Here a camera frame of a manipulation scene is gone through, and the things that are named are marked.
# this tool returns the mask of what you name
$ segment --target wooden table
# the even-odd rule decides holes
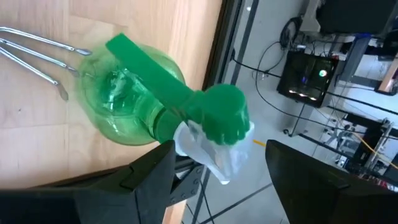
[[[0,26],[92,49],[124,32],[169,54],[187,85],[200,89],[221,0],[0,0]],[[78,67],[81,56],[0,33]],[[76,102],[74,78],[55,65],[18,57],[59,79],[70,99],[0,55],[0,187],[24,188],[128,164],[157,143],[121,146],[104,138]],[[164,223],[180,223],[185,204],[168,208]]]

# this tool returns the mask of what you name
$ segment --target metal tongs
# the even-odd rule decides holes
[[[72,52],[77,52],[77,53],[79,53],[81,55],[90,55],[91,54],[91,51],[86,50],[86,49],[77,49],[77,48],[74,48],[72,46],[69,46],[69,45],[66,45],[66,44],[62,44],[60,42],[49,40],[49,39],[46,39],[46,38],[43,38],[43,37],[39,37],[39,36],[36,36],[36,35],[33,35],[33,34],[28,34],[26,32],[23,32],[23,31],[20,31],[20,30],[16,30],[16,29],[12,29],[12,28],[8,28],[8,27],[0,27],[0,32],[9,32],[9,33],[12,33],[12,34],[21,35],[23,37],[28,37],[28,38],[31,38],[31,39],[34,39],[34,40],[38,40],[38,41],[47,43],[47,44],[51,44],[51,45],[54,45],[54,46],[57,46],[57,47],[61,47],[63,49],[66,49],[66,50],[69,50],[69,51],[72,51]],[[21,46],[19,44],[13,43],[13,42],[11,42],[9,40],[5,40],[5,39],[2,39],[2,38],[0,38],[0,44],[5,44],[5,45],[8,45],[10,47],[14,47],[15,49],[21,50],[23,52],[26,52],[26,53],[31,54],[33,56],[36,56],[38,58],[44,59],[44,60],[46,60],[48,62],[52,62],[52,63],[54,63],[56,65],[59,65],[59,66],[61,66],[63,68],[68,69],[69,72],[74,77],[79,77],[78,71],[76,69],[74,69],[73,67],[67,65],[64,62],[56,60],[56,59],[54,59],[52,57],[48,57],[48,56],[46,56],[44,54],[41,54],[41,53],[38,53],[38,52],[36,52],[36,51],[34,51],[32,49],[29,49],[27,47],[23,47],[23,46]],[[23,67],[29,69],[30,71],[34,72],[36,75],[44,78],[45,80],[47,80],[51,84],[55,85],[57,87],[62,99],[64,99],[65,101],[68,100],[68,93],[65,90],[65,88],[63,87],[63,85],[58,80],[52,78],[49,75],[44,74],[43,72],[41,72],[38,69],[34,68],[33,66],[29,65],[28,63],[26,63],[25,61],[23,61],[20,58],[16,57],[15,55],[11,54],[10,52],[8,52],[7,50],[5,50],[2,47],[0,47],[0,53],[5,55],[9,59],[17,62],[18,64],[22,65]]]

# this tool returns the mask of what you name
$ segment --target green plastic bottle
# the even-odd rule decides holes
[[[170,57],[149,46],[139,47],[176,80],[185,83]],[[172,139],[182,120],[167,111],[139,77],[105,46],[85,58],[79,72],[81,78],[76,84],[79,102],[90,121],[108,139],[129,146]]]

